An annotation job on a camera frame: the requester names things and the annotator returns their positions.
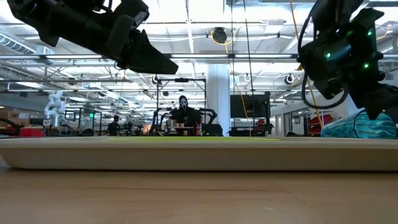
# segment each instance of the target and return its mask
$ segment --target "white robot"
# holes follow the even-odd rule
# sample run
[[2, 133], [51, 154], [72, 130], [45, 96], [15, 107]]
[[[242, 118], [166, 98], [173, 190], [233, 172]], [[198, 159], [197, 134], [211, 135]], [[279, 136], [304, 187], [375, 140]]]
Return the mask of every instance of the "white robot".
[[44, 109], [43, 126], [49, 127], [52, 125], [57, 127], [59, 125], [60, 114], [65, 113], [65, 102], [61, 101], [62, 94], [62, 90], [51, 91], [49, 102]]

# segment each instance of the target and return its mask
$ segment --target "white column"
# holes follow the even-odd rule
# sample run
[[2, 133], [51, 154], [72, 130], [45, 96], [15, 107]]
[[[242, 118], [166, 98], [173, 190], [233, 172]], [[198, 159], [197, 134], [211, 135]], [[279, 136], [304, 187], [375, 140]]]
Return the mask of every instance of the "white column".
[[207, 108], [217, 113], [213, 124], [220, 124], [223, 135], [228, 136], [231, 125], [229, 108], [229, 65], [210, 64], [207, 72]]

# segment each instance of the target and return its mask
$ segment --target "scream mask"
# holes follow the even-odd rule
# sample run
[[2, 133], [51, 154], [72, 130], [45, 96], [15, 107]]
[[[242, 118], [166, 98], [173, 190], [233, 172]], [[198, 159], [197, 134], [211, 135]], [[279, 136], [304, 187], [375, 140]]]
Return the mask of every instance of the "scream mask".
[[188, 100], [187, 100], [187, 97], [185, 97], [185, 96], [180, 96], [179, 102], [180, 102], [180, 108], [183, 109], [184, 111], [186, 111], [187, 108], [188, 108]]

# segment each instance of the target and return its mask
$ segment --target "table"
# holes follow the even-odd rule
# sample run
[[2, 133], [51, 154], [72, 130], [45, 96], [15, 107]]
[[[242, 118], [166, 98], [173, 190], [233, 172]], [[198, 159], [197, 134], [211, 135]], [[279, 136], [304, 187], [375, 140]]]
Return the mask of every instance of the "table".
[[396, 173], [13, 170], [7, 224], [395, 223]]

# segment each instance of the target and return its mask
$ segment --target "wooden tabletop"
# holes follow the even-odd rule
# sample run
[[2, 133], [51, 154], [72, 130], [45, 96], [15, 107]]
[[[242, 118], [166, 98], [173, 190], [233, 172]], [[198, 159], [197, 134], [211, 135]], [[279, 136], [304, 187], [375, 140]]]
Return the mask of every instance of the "wooden tabletop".
[[396, 173], [12, 170], [1, 223], [396, 223]]

